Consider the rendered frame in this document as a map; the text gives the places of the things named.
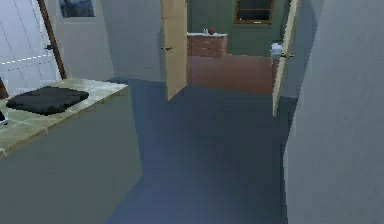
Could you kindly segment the tan wooden room door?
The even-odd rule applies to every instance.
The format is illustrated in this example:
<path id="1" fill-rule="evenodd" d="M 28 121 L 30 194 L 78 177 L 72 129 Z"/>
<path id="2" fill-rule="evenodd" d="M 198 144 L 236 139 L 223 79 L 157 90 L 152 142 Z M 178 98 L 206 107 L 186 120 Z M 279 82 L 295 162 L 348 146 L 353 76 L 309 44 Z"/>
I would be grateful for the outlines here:
<path id="1" fill-rule="evenodd" d="M 288 64 L 288 60 L 293 57 L 293 54 L 291 53 L 291 47 L 293 43 L 293 35 L 295 32 L 296 19 L 298 15 L 298 8 L 299 8 L 300 1 L 301 0 L 292 0 L 290 3 L 290 10 L 289 10 L 287 24 L 286 24 L 285 33 L 284 33 L 282 50 L 281 50 L 281 53 L 279 54 L 279 64 L 277 66 L 277 72 L 276 72 L 273 94 L 272 94 L 273 116 L 277 115 L 279 100 L 280 100 L 281 91 L 282 91 L 282 82 L 283 82 L 286 66 Z"/>
<path id="2" fill-rule="evenodd" d="M 166 96 L 170 101 L 187 84 L 187 3 L 186 0 L 160 0 L 165 51 Z"/>

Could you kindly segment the brown chest of drawers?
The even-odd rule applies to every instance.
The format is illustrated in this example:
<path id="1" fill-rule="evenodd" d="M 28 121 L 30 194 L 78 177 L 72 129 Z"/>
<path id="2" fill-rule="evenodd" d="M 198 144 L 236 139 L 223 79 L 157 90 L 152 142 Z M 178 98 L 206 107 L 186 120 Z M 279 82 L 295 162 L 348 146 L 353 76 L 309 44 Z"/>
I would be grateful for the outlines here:
<path id="1" fill-rule="evenodd" d="M 222 58 L 226 55 L 227 34 L 187 34 L 187 55 Z"/>

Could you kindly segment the wooden framed window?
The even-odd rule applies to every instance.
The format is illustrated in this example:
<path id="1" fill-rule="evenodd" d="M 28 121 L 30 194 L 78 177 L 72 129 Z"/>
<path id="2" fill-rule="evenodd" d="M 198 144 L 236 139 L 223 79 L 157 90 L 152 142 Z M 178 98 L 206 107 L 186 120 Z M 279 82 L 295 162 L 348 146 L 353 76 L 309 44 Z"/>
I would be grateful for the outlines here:
<path id="1" fill-rule="evenodd" d="M 271 24 L 274 0 L 236 0 L 235 24 Z"/>

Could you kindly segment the black cushion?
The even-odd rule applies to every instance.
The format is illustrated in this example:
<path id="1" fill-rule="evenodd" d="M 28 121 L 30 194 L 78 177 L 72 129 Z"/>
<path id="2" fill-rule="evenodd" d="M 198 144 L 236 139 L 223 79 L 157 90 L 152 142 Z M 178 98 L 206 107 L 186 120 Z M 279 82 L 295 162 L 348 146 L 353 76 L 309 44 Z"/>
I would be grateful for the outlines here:
<path id="1" fill-rule="evenodd" d="M 6 106 L 39 115 L 53 115 L 65 112 L 69 107 L 87 99 L 86 91 L 46 86 L 25 92 L 9 99 Z"/>

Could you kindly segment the white panelled room door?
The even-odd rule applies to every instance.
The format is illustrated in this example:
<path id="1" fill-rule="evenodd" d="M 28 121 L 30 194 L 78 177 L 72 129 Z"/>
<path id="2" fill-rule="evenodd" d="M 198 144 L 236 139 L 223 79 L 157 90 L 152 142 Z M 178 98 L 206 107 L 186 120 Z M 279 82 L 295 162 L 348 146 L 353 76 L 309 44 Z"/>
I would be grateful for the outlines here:
<path id="1" fill-rule="evenodd" d="M 61 80 L 37 0 L 0 0 L 0 79 L 10 97 Z"/>

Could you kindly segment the dark framed wall picture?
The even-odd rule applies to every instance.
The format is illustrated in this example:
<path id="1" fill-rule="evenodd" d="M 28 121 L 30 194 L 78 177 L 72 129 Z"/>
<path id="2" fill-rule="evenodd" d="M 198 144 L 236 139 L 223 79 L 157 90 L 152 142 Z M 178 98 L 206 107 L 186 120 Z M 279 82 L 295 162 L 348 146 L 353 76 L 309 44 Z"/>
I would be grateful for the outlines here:
<path id="1" fill-rule="evenodd" d="M 59 5 L 64 18 L 94 17 L 92 0 L 59 0 Z"/>

